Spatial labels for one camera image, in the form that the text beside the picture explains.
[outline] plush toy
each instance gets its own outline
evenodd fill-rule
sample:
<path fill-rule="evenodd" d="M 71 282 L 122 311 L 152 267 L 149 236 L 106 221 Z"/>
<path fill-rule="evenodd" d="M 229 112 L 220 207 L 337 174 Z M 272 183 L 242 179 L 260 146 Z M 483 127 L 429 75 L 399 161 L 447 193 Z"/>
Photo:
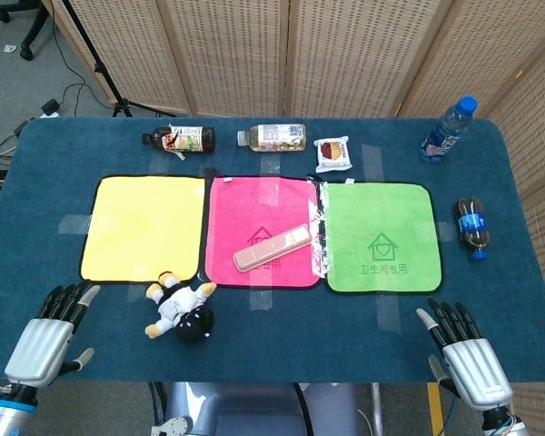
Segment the plush toy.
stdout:
<path fill-rule="evenodd" d="M 145 334 L 154 339 L 175 327 L 176 335 L 186 342 L 209 337 L 214 315 L 203 304 L 215 289 L 216 283 L 209 282 L 192 291 L 173 273 L 164 272 L 145 291 L 145 296 L 159 306 L 161 316 L 158 322 L 145 327 Z"/>

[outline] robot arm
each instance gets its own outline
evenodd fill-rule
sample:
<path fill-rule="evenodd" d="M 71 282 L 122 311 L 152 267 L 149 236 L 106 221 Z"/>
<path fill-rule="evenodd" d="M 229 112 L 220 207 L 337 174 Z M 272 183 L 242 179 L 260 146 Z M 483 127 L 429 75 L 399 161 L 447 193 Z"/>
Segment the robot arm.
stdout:
<path fill-rule="evenodd" d="M 36 318 L 26 325 L 5 368 L 10 384 L 0 387 L 0 436 L 23 434 L 38 406 L 38 389 L 60 375 L 81 371 L 91 360 L 92 348 L 69 362 L 64 357 L 99 290 L 99 286 L 88 282 L 58 286 L 48 294 Z"/>
<path fill-rule="evenodd" d="M 459 316 L 447 303 L 439 305 L 432 298 L 428 303 L 437 321 L 423 309 L 416 312 L 438 345 L 450 373 L 447 375 L 431 355 L 429 363 L 438 384 L 470 408 L 482 412 L 485 436 L 529 436 L 525 424 L 509 412 L 512 388 L 491 344 L 482 338 L 466 307 L 457 303 Z"/>

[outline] house logo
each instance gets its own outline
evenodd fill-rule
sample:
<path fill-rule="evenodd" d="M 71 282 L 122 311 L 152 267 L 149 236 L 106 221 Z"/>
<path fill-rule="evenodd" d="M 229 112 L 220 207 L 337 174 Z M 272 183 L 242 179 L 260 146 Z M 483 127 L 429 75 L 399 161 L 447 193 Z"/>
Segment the house logo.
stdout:
<path fill-rule="evenodd" d="M 398 246 L 385 234 L 380 233 L 367 247 L 374 261 L 395 261 Z"/>
<path fill-rule="evenodd" d="M 272 235 L 269 233 L 268 230 L 266 230 L 264 227 L 261 227 L 246 242 L 250 245 L 256 245 L 257 243 L 261 243 L 262 241 L 269 239 L 271 236 Z"/>

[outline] water bottle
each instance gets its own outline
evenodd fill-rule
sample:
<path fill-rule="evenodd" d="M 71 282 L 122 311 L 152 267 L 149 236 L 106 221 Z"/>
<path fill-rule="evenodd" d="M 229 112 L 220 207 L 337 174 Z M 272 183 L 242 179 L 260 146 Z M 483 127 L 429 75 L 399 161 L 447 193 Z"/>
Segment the water bottle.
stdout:
<path fill-rule="evenodd" d="M 462 97 L 457 104 L 449 107 L 421 144 L 420 156 L 430 162 L 441 161 L 468 128 L 476 107 L 476 100 L 470 96 Z"/>
<path fill-rule="evenodd" d="M 471 249 L 471 259 L 473 261 L 486 259 L 487 252 L 484 248 L 491 241 L 491 236 L 486 230 L 481 201 L 477 198 L 460 198 L 456 207 L 461 239 Z"/>

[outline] table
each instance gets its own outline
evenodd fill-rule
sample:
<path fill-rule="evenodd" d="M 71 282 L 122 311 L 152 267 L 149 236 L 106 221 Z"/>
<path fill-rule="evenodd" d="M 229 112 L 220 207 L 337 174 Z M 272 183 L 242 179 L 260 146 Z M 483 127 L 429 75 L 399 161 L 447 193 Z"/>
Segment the table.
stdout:
<path fill-rule="evenodd" d="M 348 134 L 353 168 L 325 180 L 420 183 L 430 192 L 441 234 L 438 301 L 460 300 L 493 344 L 512 382 L 545 380 L 545 286 L 530 241 L 499 129 L 474 120 L 442 163 L 418 156 L 434 120 L 294 119 L 308 144 L 294 154 L 254 153 L 236 146 L 236 132 L 268 118 L 61 118 L 31 122 L 0 197 L 0 378 L 15 343 L 46 293 L 77 282 L 81 234 L 59 233 L 66 215 L 88 215 L 99 180 L 110 174 L 197 176 L 270 172 L 314 173 L 312 140 Z M 211 125 L 214 154 L 181 161 L 141 143 L 141 133 L 168 122 Z M 489 259 L 471 263 L 457 239 L 452 207 L 476 195 L 490 227 Z M 105 285 L 84 318 L 69 356 L 93 346 L 80 379 L 188 382 L 425 382 L 428 355 L 437 353 L 414 311 L 422 295 L 337 295 L 319 283 L 310 290 L 273 290 L 272 308 L 251 311 L 249 290 L 219 289 L 208 341 L 188 345 L 171 334 L 150 341 L 144 326 L 157 307 L 142 285 Z"/>

